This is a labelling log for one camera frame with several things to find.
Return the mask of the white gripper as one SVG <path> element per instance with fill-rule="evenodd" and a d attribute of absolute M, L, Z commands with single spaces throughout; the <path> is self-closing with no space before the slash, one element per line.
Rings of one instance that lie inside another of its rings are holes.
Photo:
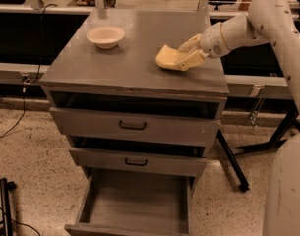
<path fill-rule="evenodd" d="M 202 35 L 200 33 L 188 39 L 178 47 L 180 52 L 189 52 L 194 47 L 201 48 L 189 53 L 182 53 L 176 62 L 180 71 L 187 71 L 190 68 L 197 67 L 206 61 L 206 58 L 220 58 L 229 53 L 224 38 L 222 36 L 222 23 L 216 23 L 206 29 Z"/>

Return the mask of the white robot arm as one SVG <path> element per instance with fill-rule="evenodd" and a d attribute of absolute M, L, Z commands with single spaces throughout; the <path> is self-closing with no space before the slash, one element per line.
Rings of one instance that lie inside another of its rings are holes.
<path fill-rule="evenodd" d="M 179 47 L 221 57 L 268 42 L 300 115 L 300 33 L 286 0 L 252 0 L 248 14 L 231 18 Z M 300 236 L 300 133 L 277 151 L 270 171 L 263 236 Z"/>

